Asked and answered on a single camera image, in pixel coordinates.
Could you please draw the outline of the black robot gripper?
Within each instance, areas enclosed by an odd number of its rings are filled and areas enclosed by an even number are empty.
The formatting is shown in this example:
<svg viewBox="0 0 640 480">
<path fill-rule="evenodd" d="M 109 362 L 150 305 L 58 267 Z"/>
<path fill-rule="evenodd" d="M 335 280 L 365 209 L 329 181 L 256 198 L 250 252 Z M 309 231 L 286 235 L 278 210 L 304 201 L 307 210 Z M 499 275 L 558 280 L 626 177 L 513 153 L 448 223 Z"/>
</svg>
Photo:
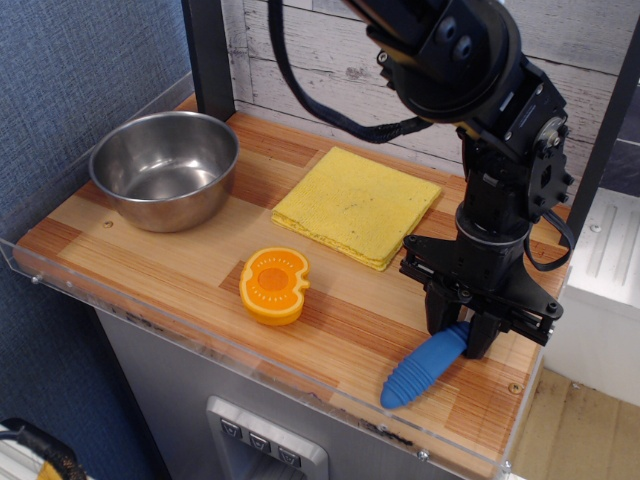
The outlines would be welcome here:
<svg viewBox="0 0 640 480">
<path fill-rule="evenodd" d="M 524 259 L 541 272 L 563 266 L 564 259 L 540 263 L 533 258 L 530 224 L 496 233 L 458 214 L 456 227 L 454 240 L 418 235 L 403 240 L 400 271 L 424 285 L 428 332 L 451 327 L 465 307 L 472 313 L 467 359 L 482 359 L 501 332 L 546 345 L 563 308 L 529 275 Z"/>
</svg>

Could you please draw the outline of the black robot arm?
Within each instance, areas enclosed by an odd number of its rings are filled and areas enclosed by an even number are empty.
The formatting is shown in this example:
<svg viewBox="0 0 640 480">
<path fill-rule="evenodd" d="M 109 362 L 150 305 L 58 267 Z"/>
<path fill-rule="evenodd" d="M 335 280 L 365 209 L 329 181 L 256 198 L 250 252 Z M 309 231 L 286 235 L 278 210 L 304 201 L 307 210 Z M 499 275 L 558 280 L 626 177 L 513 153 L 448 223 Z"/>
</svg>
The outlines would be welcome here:
<svg viewBox="0 0 640 480">
<path fill-rule="evenodd" d="M 564 152 L 565 100 L 523 54 L 517 25 L 497 1 L 354 1 L 380 49 L 384 78 L 421 119 L 453 124 L 466 190 L 452 240 L 410 235 L 402 272 L 426 291 L 431 334 L 470 310 L 465 355 L 484 356 L 502 332 L 545 344 L 562 315 L 528 274 L 540 221 L 566 240 L 555 207 L 573 183 Z"/>
</svg>

